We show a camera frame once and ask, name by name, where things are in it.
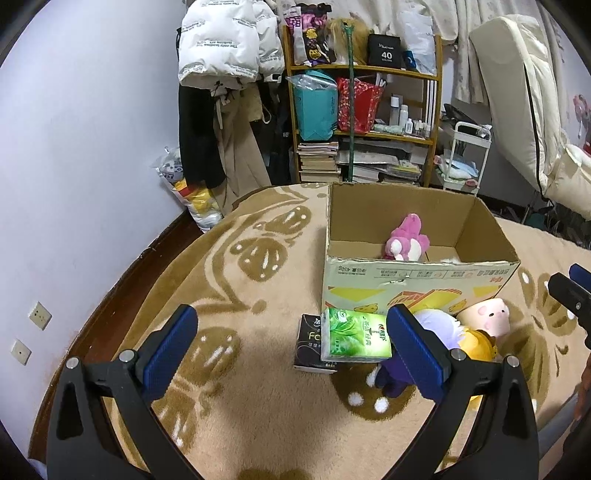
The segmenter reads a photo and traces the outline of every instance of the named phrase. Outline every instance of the white bottle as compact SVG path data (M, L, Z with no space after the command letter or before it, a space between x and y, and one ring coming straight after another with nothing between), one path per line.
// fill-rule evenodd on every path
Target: white bottle
M404 133L406 133L407 135L412 135L413 134L413 120L411 118L409 118L407 120L407 124L406 127L404 128Z
M390 126L400 125L400 98L396 95L390 97Z
M408 122L408 105L403 105L400 107L400 120L398 122L398 126L402 127L404 130L406 128L406 124Z

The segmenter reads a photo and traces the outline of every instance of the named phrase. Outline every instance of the human hand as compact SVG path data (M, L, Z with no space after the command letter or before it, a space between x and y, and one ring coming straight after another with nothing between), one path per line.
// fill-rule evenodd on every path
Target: human hand
M577 400L577 406L574 408L574 419L579 421L584 413L584 408L591 388L591 355L587 359L587 365L581 375L581 385L579 387L579 399Z

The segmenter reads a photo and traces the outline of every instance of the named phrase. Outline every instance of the electrical socket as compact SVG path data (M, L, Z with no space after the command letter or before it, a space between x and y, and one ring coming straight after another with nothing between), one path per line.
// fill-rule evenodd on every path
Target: electrical socket
M23 365L27 364L27 361L31 356L31 350L19 339L14 340L14 344L10 349L10 353L12 353L12 356Z
M41 303L37 302L31 310L29 318L41 330L45 330L49 320L51 320L51 313Z

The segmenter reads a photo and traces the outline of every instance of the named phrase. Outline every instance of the red gift bag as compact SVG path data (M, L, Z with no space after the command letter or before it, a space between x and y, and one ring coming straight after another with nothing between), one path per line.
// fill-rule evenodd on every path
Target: red gift bag
M339 90L339 129L349 131L349 79L336 79ZM375 122L383 87L355 79L355 133L366 134Z

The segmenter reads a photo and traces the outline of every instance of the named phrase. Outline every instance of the jacket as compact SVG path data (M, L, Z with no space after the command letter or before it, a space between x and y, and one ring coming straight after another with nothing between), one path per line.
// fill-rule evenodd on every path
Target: jacket
M178 51L183 86L213 96L242 90L285 67L277 17L264 0L195 0L183 18Z

